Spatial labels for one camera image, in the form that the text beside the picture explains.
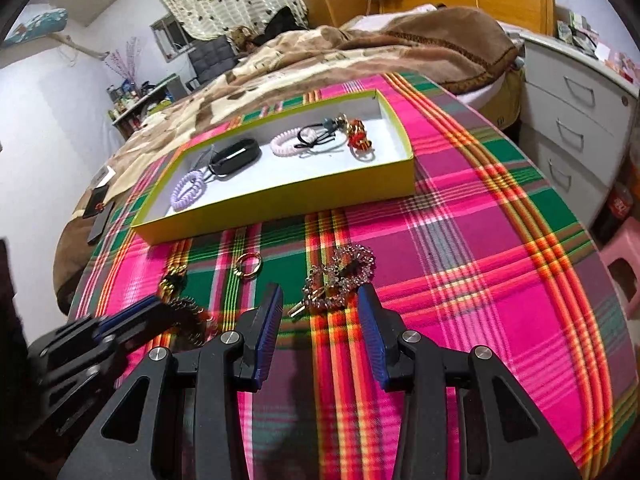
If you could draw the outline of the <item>brown teddy bear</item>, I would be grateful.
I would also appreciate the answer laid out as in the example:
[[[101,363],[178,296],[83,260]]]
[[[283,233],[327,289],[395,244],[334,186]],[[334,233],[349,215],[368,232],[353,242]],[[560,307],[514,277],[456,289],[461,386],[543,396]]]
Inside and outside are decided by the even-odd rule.
[[[256,50],[254,44],[254,32],[246,26],[238,26],[228,33],[230,42],[234,45],[235,50],[242,55],[249,55]]]

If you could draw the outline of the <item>pink green plaid cloth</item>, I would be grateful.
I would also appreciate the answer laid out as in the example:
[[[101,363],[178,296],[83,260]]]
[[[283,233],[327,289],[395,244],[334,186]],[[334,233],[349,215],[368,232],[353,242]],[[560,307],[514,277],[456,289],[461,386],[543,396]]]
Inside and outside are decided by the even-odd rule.
[[[406,101],[413,196],[152,247],[131,223],[163,157],[116,208],[70,313],[114,313],[185,264],[186,294],[228,330],[265,284],[295,304],[311,266],[363,244],[384,306],[443,347],[494,350],[582,475],[596,478],[634,424],[639,386],[624,311],[587,230],[510,140],[426,78],[371,76],[278,110],[358,90]],[[402,399],[374,380],[354,308],[284,320],[264,388],[239,404],[254,479],[392,473]]]

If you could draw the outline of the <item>red cola bottle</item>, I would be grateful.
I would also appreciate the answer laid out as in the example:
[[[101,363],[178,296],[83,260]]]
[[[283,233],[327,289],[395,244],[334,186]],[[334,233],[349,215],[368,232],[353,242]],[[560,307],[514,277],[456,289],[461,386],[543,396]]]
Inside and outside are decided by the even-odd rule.
[[[604,228],[615,232],[630,215],[634,196],[623,183],[615,182],[604,207]]]

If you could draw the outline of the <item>yellow shallow cardboard box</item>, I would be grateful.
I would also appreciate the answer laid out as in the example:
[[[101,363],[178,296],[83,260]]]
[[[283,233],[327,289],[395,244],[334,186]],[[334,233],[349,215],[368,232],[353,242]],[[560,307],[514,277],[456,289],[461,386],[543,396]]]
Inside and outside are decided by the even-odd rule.
[[[156,245],[274,219],[410,196],[414,155],[408,133],[408,106],[380,90],[345,93],[259,118],[239,127],[221,127],[193,142],[165,168],[146,196],[131,227]],[[279,157],[271,140],[287,128],[344,113],[362,121],[372,148],[359,155],[344,134],[303,155]],[[205,177],[205,191],[183,211],[170,196],[191,170],[203,170],[208,151],[219,152],[241,139],[254,139],[262,154],[229,177]]]

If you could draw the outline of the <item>white shelf desk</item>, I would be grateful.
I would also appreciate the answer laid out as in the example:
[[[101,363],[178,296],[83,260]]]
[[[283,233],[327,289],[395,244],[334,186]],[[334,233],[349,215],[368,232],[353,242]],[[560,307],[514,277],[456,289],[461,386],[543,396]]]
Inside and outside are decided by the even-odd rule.
[[[144,96],[139,96],[121,110],[113,110],[112,126],[128,140],[143,126],[146,118],[171,106],[188,95],[186,87],[177,74],[171,74],[149,88]]]

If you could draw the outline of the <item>black phone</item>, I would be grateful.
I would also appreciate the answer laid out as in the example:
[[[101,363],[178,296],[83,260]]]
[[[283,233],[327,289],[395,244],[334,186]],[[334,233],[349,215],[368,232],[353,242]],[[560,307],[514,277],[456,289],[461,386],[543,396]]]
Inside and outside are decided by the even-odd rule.
[[[82,214],[82,218],[92,218],[99,214],[105,207],[105,197],[110,186],[108,184],[104,184],[101,186],[97,186],[91,192],[91,195],[88,200],[87,207],[85,208],[84,213]]]

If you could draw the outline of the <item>white drawer nightstand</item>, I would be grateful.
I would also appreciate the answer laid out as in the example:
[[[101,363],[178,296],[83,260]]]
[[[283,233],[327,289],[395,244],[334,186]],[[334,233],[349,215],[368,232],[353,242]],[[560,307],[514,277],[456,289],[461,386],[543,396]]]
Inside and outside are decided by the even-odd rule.
[[[559,40],[533,32],[521,38],[520,148],[589,228],[626,156],[639,89]]]

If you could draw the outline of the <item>black remote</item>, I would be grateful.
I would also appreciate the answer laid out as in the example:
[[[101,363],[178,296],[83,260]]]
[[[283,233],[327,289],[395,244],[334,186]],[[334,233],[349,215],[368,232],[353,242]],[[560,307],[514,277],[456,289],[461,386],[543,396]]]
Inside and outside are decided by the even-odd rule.
[[[106,225],[108,220],[110,220],[111,218],[111,214],[112,211],[114,209],[114,202],[111,200],[110,202],[108,202],[103,209],[101,210],[101,212],[96,216],[96,218],[94,219],[92,228],[89,232],[88,238],[87,238],[87,244],[89,246],[96,246],[96,244],[99,243],[102,235],[104,234],[104,231],[106,229]]]

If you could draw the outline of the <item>purple flower branches vase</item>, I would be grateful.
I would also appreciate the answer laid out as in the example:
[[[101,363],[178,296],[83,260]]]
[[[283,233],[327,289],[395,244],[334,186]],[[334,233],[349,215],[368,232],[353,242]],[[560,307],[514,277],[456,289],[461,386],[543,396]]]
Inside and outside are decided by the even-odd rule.
[[[137,36],[131,36],[126,44],[124,52],[119,49],[110,52],[104,63],[122,80],[129,81],[132,86],[137,89],[138,85],[138,68],[142,52],[142,44]]]

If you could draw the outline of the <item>black wristband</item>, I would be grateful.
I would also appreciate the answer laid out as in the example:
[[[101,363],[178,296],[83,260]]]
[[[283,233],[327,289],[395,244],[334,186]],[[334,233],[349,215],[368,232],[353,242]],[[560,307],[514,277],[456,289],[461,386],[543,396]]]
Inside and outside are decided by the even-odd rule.
[[[216,177],[228,177],[252,164],[262,154],[254,139],[241,139],[215,152],[209,159],[207,169]]]

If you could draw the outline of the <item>black office chair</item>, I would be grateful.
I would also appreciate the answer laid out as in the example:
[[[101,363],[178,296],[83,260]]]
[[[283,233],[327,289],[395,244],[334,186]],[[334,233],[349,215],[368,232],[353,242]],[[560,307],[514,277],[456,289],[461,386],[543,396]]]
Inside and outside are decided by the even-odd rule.
[[[195,40],[188,57],[195,74],[186,82],[186,88],[190,91],[206,86],[239,63],[239,58],[226,36],[218,36],[208,41]]]

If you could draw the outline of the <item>brown patterned blanket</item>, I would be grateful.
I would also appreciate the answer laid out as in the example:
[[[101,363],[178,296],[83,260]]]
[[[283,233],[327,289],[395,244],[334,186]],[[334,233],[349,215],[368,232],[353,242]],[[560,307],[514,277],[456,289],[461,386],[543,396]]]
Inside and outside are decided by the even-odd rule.
[[[199,134],[331,84],[408,70],[460,96],[493,84],[517,56],[518,47],[494,18],[466,6],[403,13],[378,30],[284,32],[153,115],[107,161],[115,173],[107,196],[122,202],[146,168]]]

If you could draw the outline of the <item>pink plastic stool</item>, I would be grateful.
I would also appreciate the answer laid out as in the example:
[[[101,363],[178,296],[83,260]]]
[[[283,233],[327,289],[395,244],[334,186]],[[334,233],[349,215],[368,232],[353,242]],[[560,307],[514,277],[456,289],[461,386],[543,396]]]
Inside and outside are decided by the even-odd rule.
[[[627,218],[600,255],[606,266],[621,261],[632,273],[634,293],[625,299],[624,305],[626,317],[632,318],[639,309],[639,221],[634,217]]]

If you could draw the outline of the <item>white paper card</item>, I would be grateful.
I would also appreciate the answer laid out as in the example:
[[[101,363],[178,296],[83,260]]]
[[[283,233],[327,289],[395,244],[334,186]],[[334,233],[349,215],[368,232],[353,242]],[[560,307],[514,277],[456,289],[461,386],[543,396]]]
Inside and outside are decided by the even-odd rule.
[[[91,179],[90,188],[100,188],[103,185],[107,185],[115,174],[116,172],[111,166],[104,165]]]

